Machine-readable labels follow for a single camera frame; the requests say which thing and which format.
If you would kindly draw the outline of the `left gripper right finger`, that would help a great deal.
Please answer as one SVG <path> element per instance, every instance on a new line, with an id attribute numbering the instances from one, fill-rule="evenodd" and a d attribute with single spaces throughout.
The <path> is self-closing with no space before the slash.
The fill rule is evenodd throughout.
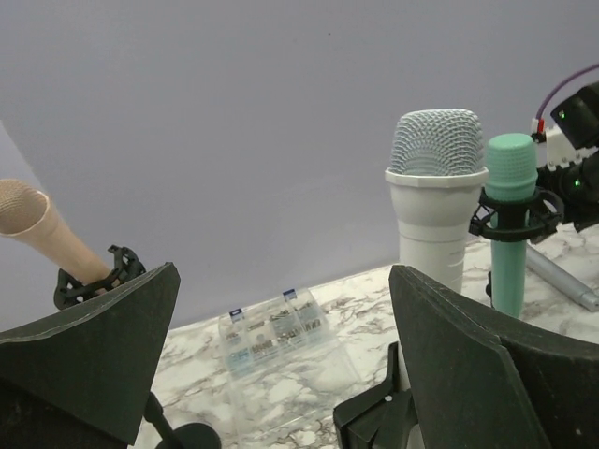
<path id="1" fill-rule="evenodd" d="M 595 448 L 598 346 L 395 266 L 391 301 L 428 448 Z"/>

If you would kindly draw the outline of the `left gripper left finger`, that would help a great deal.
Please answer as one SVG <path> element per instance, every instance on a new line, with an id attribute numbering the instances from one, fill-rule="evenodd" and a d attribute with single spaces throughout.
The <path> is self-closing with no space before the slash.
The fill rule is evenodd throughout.
<path id="1" fill-rule="evenodd" d="M 138 436 L 181 278 L 171 264 L 1 335 L 4 448 L 126 448 Z"/>

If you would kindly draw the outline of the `black white-mic stand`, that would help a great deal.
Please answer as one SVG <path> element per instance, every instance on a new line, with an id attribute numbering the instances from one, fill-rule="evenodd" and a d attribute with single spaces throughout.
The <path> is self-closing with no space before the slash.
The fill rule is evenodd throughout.
<path id="1" fill-rule="evenodd" d="M 412 391 L 402 386 L 399 344 L 387 349 L 384 381 L 340 403 L 333 422 L 341 449 L 406 449 L 418 423 Z"/>

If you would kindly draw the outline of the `grey metal microphone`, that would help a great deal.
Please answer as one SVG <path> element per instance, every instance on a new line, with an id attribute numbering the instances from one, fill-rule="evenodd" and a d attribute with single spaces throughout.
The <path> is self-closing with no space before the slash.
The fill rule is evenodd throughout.
<path id="1" fill-rule="evenodd" d="M 598 312 L 598 295 L 532 246 L 527 247 L 527 268 L 578 306 Z"/>

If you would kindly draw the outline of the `white microphone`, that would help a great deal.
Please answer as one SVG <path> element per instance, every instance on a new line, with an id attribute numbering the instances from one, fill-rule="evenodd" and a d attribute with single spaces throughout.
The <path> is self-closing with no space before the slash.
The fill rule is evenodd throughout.
<path id="1" fill-rule="evenodd" d="M 474 112 L 423 109 L 402 115 L 385 171 L 400 264 L 461 291 L 469 226 L 488 176 Z"/>

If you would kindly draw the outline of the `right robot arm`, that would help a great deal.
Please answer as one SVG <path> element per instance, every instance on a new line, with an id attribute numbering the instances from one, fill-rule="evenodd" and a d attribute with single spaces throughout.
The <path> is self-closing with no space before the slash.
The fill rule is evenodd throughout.
<path id="1" fill-rule="evenodd" d="M 563 223 L 577 232 L 598 224 L 598 83 L 580 88 L 551 112 L 552 127 L 536 115 L 531 137 L 546 150 L 537 186 L 557 196 Z"/>

